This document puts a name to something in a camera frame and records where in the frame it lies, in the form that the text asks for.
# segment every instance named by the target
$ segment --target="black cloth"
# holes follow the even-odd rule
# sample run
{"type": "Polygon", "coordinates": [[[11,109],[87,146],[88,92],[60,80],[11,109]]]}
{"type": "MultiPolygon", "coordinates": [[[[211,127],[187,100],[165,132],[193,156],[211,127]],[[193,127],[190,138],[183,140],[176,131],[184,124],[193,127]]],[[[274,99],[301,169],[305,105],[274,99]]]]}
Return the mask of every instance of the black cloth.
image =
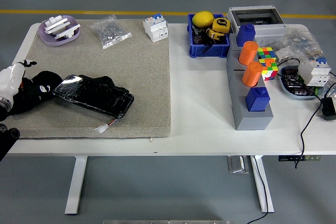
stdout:
{"type": "Polygon", "coordinates": [[[54,97],[53,90],[62,78],[50,71],[42,71],[31,80],[23,77],[14,104],[8,115],[21,114],[54,97]]]}

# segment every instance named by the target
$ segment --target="purple dish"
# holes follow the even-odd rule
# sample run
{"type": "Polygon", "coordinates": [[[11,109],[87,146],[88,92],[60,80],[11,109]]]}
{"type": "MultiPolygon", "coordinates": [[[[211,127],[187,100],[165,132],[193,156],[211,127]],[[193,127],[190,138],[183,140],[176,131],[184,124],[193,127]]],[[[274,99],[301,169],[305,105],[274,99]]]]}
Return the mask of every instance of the purple dish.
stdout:
{"type": "MultiPolygon", "coordinates": [[[[70,22],[70,25],[66,26],[67,29],[74,27],[76,25],[78,25],[77,21],[71,17],[71,16],[67,16],[67,15],[62,15],[63,18],[67,18],[68,21],[70,22]]],[[[71,42],[75,39],[77,39],[77,37],[79,36],[80,33],[80,27],[78,27],[74,33],[73,36],[71,38],[66,38],[66,37],[62,37],[59,39],[54,39],[54,35],[52,34],[46,34],[44,32],[44,28],[46,27],[45,22],[48,20],[45,20],[41,23],[41,25],[38,27],[38,34],[40,35],[41,39],[44,41],[44,43],[46,43],[49,46],[55,47],[55,46],[60,46],[63,45],[65,43],[71,42]]]]}

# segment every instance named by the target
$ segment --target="tape measure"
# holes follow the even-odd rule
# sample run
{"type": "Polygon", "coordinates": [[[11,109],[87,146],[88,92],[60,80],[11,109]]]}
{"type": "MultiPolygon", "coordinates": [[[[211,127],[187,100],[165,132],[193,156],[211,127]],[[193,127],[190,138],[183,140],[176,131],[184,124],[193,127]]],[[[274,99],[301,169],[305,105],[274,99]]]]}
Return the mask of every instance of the tape measure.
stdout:
{"type": "Polygon", "coordinates": [[[216,18],[212,24],[212,30],[228,34],[230,31],[230,21],[226,18],[216,18]]]}

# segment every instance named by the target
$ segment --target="power adapter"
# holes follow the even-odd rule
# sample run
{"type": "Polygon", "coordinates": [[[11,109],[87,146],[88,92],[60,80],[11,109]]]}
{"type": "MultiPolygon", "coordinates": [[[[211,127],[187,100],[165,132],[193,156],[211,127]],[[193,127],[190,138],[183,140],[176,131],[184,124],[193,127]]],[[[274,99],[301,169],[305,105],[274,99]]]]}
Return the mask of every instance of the power adapter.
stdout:
{"type": "Polygon", "coordinates": [[[323,119],[331,121],[336,119],[335,106],[331,97],[322,98],[322,113],[323,119]]]}

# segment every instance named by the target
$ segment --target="blue block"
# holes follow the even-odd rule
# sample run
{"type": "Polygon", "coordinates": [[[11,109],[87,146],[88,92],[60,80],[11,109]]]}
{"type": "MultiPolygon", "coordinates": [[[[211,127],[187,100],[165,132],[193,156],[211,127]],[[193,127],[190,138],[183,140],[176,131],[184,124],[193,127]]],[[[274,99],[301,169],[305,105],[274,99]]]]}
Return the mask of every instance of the blue block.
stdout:
{"type": "Polygon", "coordinates": [[[248,111],[264,111],[270,101],[265,87],[250,88],[246,96],[248,111]]]}
{"type": "Polygon", "coordinates": [[[244,43],[247,41],[253,41],[255,36],[256,31],[254,29],[254,25],[252,24],[241,25],[237,35],[238,47],[242,47],[244,43]]]}

